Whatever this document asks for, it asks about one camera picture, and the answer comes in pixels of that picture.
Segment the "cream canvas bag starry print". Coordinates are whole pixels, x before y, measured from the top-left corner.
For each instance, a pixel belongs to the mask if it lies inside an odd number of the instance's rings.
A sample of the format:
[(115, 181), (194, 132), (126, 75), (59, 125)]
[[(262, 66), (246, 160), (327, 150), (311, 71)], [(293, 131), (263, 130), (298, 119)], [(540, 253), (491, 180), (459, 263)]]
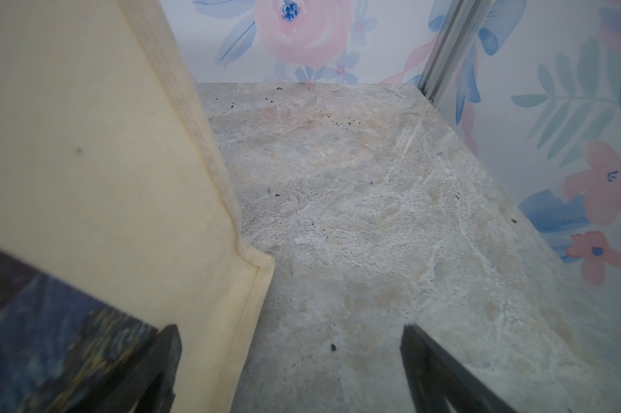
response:
[(177, 325), (176, 412), (227, 412), (274, 259), (157, 1), (0, 1), (0, 249)]

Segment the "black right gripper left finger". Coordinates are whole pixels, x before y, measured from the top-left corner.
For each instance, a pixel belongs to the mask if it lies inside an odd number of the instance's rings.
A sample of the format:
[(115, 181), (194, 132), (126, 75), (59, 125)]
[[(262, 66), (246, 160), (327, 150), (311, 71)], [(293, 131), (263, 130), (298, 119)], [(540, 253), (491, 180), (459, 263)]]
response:
[(169, 412), (180, 359), (178, 327), (168, 325), (69, 411)]

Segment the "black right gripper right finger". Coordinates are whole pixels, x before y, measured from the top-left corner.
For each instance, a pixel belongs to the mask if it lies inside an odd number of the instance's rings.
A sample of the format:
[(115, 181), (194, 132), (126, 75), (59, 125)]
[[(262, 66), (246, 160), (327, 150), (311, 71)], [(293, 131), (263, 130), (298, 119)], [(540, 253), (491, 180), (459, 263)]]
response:
[(405, 325), (403, 367), (417, 412), (515, 413), (418, 325)]

